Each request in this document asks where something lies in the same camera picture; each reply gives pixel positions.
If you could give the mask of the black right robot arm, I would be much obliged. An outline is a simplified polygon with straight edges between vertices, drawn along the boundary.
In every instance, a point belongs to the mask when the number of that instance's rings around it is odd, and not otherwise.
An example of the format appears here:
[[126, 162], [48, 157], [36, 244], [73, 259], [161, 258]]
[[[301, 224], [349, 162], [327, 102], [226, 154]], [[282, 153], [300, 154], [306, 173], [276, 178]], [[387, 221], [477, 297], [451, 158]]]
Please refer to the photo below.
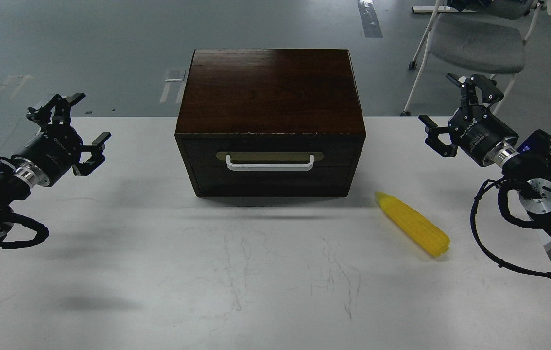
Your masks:
[[501, 216], [520, 228], [541, 229], [551, 237], [551, 136], [538, 129], [517, 146], [518, 134], [491, 112], [491, 106], [504, 95], [484, 75], [447, 79], [460, 88], [460, 106], [439, 127], [429, 116], [420, 115], [425, 125], [425, 144], [442, 157], [454, 157], [462, 149], [478, 166], [498, 165], [502, 177], [487, 180], [479, 188], [469, 221], [473, 237], [482, 252], [500, 268], [531, 276], [551, 279], [551, 272], [536, 272], [511, 264], [488, 250], [476, 228], [480, 200], [491, 188], [498, 189]]

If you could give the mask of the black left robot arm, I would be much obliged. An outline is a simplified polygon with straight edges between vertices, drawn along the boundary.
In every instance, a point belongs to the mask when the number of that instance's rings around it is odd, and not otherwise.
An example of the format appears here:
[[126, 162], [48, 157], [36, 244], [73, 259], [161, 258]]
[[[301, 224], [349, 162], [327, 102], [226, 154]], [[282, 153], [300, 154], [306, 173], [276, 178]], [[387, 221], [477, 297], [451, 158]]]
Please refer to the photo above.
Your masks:
[[39, 131], [16, 154], [0, 155], [0, 248], [33, 247], [50, 234], [41, 222], [15, 213], [12, 202], [27, 199], [35, 186], [53, 186], [70, 169], [76, 176], [87, 176], [105, 161], [104, 144], [111, 133], [103, 132], [86, 145], [71, 126], [71, 109], [84, 97], [54, 95], [40, 108], [29, 108], [27, 119]]

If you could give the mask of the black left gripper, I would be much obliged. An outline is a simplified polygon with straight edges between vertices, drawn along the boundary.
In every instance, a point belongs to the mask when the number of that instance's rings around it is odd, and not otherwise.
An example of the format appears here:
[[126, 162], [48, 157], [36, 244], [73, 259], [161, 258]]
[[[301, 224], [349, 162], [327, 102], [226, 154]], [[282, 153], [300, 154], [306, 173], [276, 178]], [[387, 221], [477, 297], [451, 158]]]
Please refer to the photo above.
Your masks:
[[[62, 97], [54, 95], [40, 108], [29, 107], [27, 119], [40, 126], [38, 133], [23, 148], [12, 155], [15, 164], [29, 162], [44, 173], [40, 186], [53, 186], [71, 167], [75, 176], [89, 176], [105, 162], [105, 142], [110, 132], [102, 132], [91, 145], [83, 145], [82, 138], [71, 124], [71, 108], [78, 104], [85, 93]], [[80, 162], [82, 153], [91, 157]]]

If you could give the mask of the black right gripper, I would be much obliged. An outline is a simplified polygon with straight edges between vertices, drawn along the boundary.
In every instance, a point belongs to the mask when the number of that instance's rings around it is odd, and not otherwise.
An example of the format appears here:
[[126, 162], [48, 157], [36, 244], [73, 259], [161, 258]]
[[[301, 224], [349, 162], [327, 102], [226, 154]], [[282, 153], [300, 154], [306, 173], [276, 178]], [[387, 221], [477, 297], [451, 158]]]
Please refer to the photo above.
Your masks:
[[[462, 149], [478, 166], [493, 163], [494, 153], [503, 144], [515, 146], [518, 133], [489, 112], [489, 108], [504, 99], [496, 83], [482, 74], [459, 77], [447, 73], [445, 77], [460, 87], [460, 109], [457, 109], [448, 126], [439, 127], [428, 115], [419, 115], [425, 126], [425, 144], [444, 158], [456, 156]], [[439, 138], [449, 134], [451, 144]]]

